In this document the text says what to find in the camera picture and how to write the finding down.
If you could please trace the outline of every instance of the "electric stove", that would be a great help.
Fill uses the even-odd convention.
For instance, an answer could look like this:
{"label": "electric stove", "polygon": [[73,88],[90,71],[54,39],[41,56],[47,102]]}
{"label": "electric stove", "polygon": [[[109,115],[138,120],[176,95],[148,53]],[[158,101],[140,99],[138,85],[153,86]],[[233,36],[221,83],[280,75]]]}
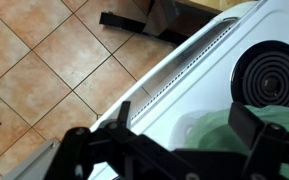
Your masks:
{"label": "electric stove", "polygon": [[[136,98],[142,87],[150,87],[150,99]],[[169,150],[183,145],[200,116],[233,101],[289,107],[289,0],[246,2],[221,13],[152,68],[91,130],[116,118],[125,100],[132,102],[131,130]],[[114,177],[103,163],[90,179]]]}

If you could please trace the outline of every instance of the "green cloth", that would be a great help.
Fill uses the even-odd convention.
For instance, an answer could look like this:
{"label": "green cloth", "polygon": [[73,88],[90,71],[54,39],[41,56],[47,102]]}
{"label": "green cloth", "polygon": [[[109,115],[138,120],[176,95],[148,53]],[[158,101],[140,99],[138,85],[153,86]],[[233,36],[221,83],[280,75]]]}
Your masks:
{"label": "green cloth", "polygon": [[[282,125],[289,132],[289,108],[266,106],[256,108],[246,106],[253,114],[266,122]],[[245,155],[249,150],[228,125],[230,109],[212,112],[199,118],[187,135],[184,148],[200,150],[224,150]],[[280,174],[289,178],[289,166],[283,164]]]}

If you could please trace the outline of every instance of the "tiled floor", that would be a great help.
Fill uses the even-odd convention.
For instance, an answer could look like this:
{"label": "tiled floor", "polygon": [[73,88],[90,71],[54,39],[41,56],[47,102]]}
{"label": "tiled floor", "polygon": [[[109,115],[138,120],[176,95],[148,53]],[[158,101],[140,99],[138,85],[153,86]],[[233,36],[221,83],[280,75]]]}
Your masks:
{"label": "tiled floor", "polygon": [[145,22],[145,5],[0,0],[0,178],[45,140],[90,127],[174,49],[98,23],[102,11]]}

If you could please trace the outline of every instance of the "wooden cabinet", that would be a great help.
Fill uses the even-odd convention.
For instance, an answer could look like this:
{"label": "wooden cabinet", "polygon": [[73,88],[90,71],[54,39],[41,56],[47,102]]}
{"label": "wooden cabinet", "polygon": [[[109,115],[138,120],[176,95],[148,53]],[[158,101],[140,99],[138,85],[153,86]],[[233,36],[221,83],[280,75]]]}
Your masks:
{"label": "wooden cabinet", "polygon": [[193,6],[204,11],[219,14],[237,4],[250,0],[176,0],[179,3]]}

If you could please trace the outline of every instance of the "stove top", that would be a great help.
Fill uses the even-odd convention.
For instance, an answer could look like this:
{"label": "stove top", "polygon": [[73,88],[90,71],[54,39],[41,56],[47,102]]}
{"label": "stove top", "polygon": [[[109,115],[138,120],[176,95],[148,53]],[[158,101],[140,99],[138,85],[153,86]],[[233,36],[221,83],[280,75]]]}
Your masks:
{"label": "stove top", "polygon": [[[248,2],[223,12],[162,60],[91,127],[115,118],[122,101],[176,62],[148,101],[134,102],[131,130],[169,150],[181,147],[187,129],[233,101],[257,107],[289,106],[289,0]],[[91,178],[109,179],[105,164]]]}

